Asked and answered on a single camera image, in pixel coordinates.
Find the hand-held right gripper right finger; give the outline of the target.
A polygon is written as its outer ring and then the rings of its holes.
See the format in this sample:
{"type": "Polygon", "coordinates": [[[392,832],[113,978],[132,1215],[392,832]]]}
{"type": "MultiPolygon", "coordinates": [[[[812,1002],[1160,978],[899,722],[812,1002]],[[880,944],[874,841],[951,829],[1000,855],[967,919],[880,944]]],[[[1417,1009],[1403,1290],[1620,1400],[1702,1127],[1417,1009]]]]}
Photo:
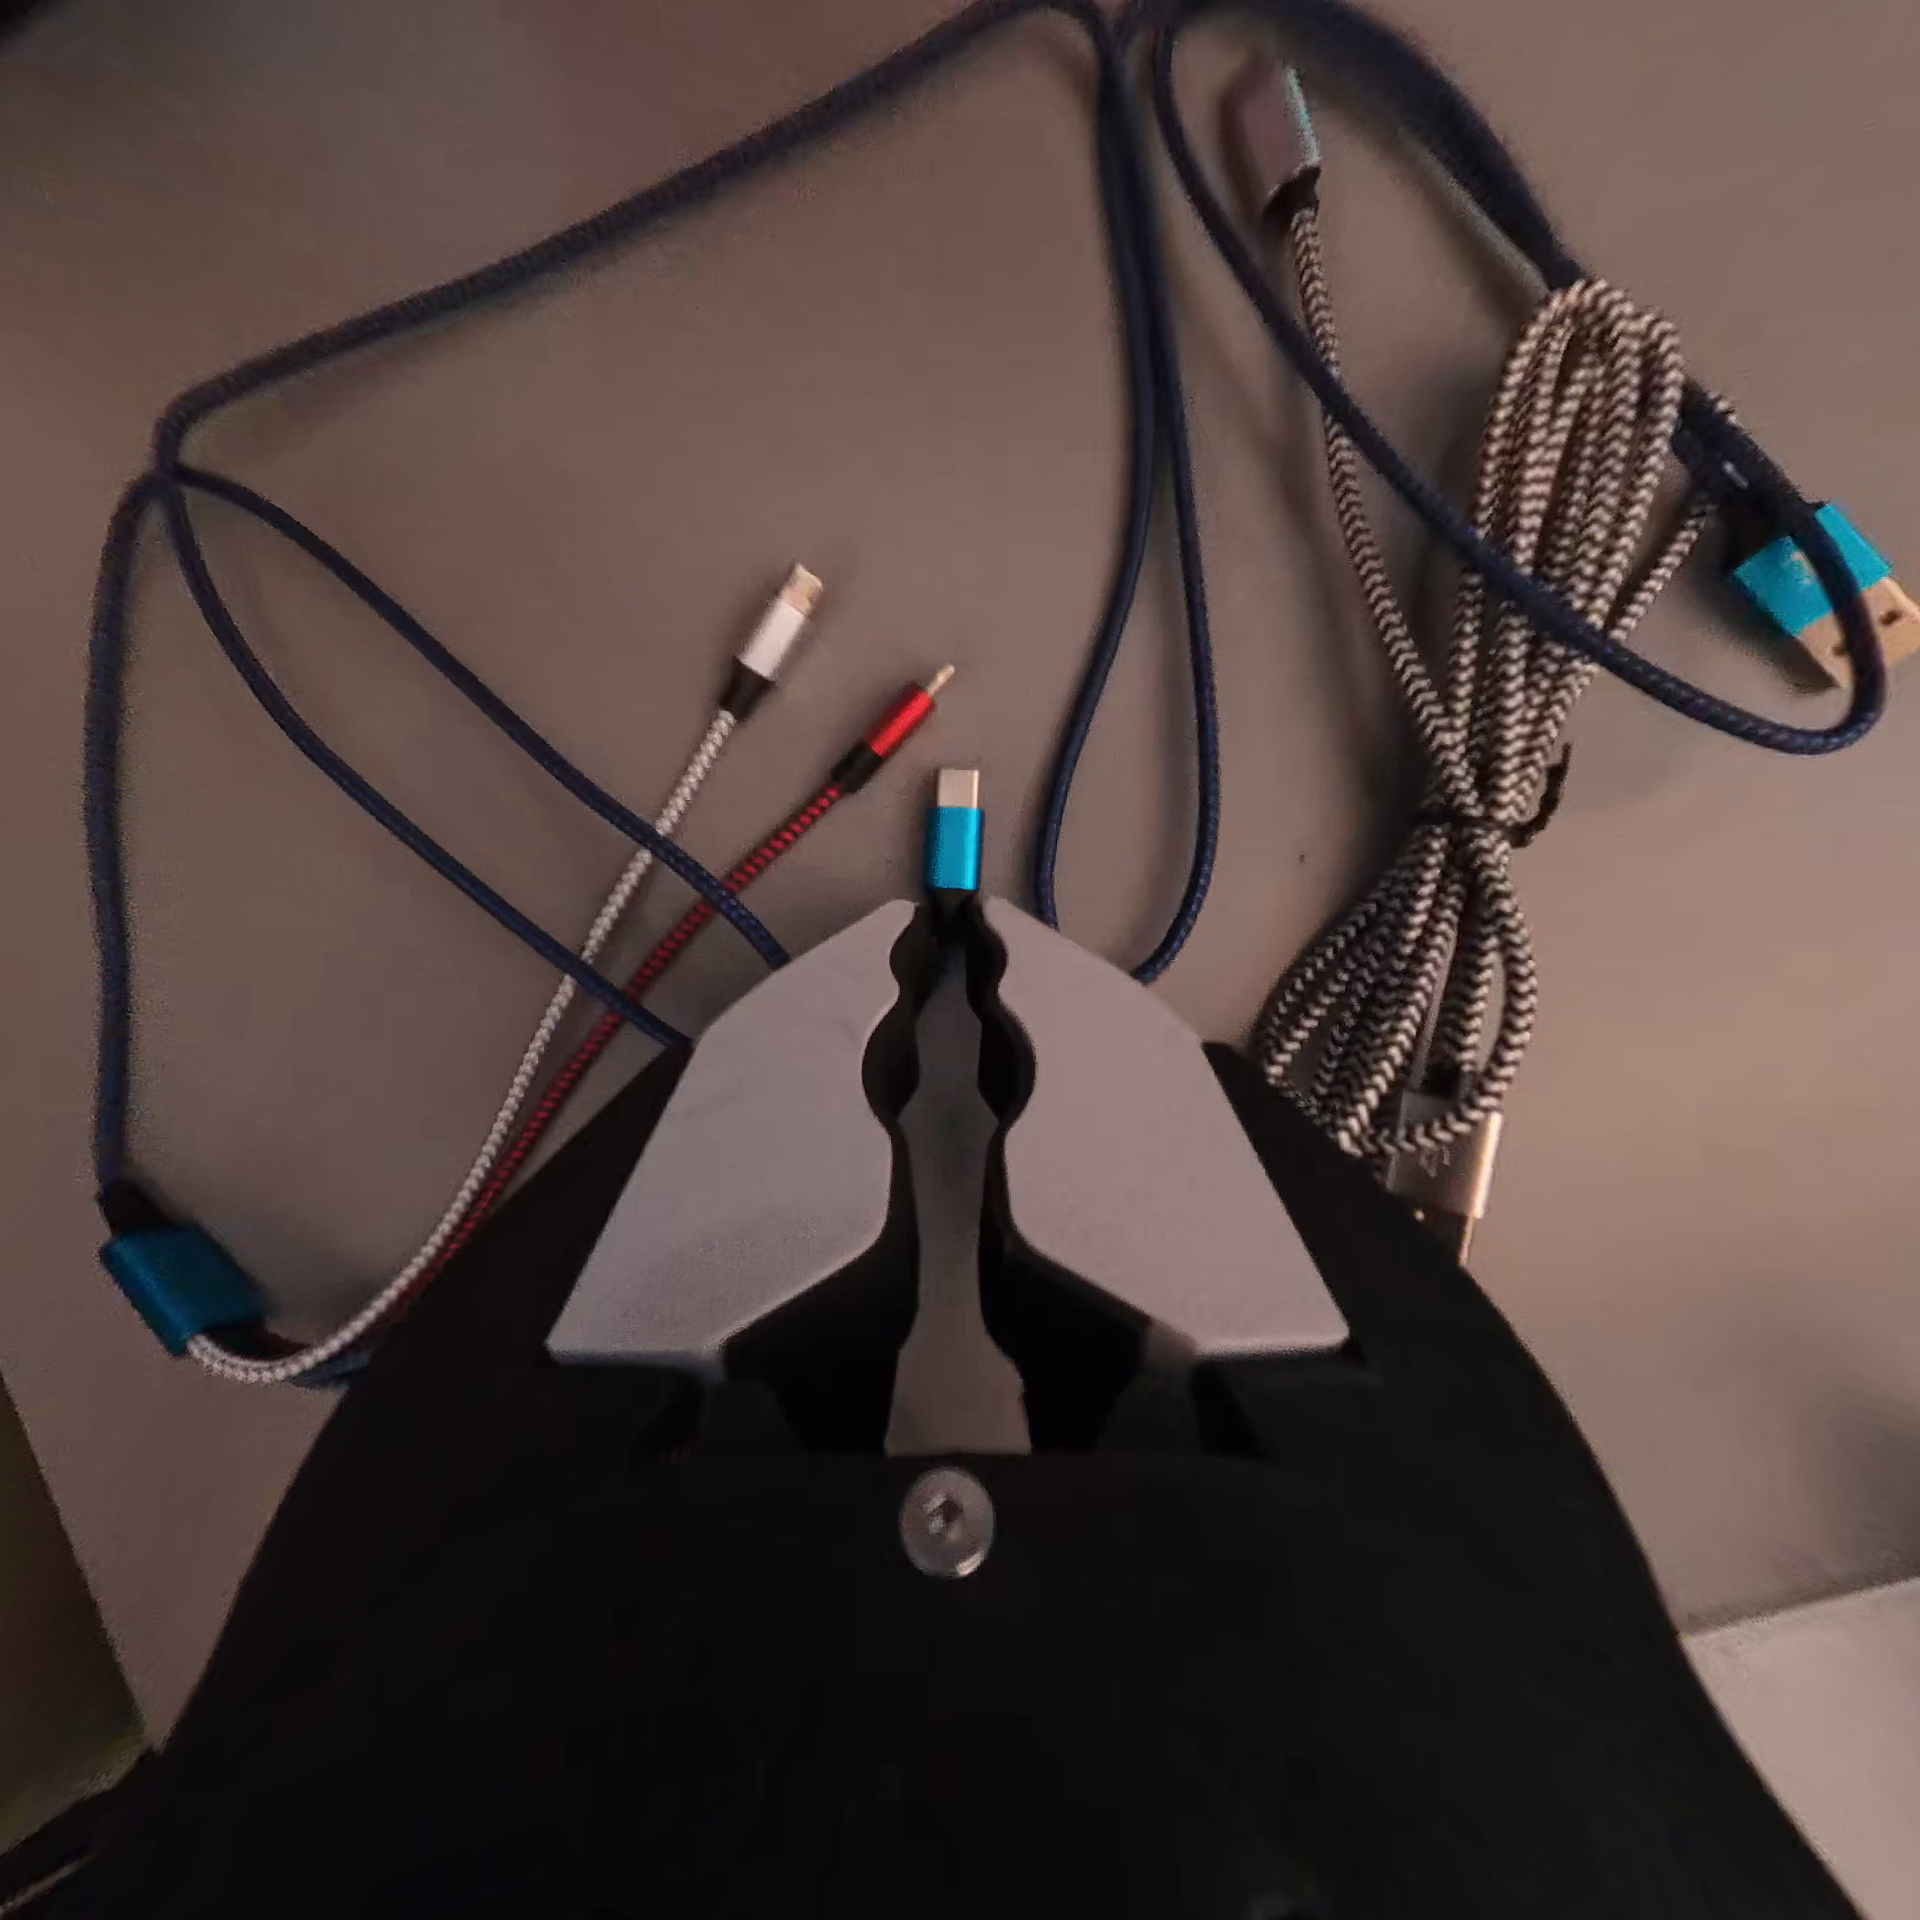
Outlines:
{"type": "Polygon", "coordinates": [[[980,1306],[1019,1370],[1336,1353],[1348,1321],[1184,1019],[1004,898],[967,922],[980,1306]]]}

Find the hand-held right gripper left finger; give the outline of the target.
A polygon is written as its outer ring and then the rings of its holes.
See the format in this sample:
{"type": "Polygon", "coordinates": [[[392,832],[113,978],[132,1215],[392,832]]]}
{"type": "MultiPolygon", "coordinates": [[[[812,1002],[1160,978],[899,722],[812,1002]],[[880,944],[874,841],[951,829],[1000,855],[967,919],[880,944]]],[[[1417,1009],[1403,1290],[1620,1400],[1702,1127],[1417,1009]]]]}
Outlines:
{"type": "Polygon", "coordinates": [[[867,1091],[913,900],[769,975],[692,1045],[546,1348],[716,1373],[735,1337],[875,1245],[895,1143],[867,1091]]]}

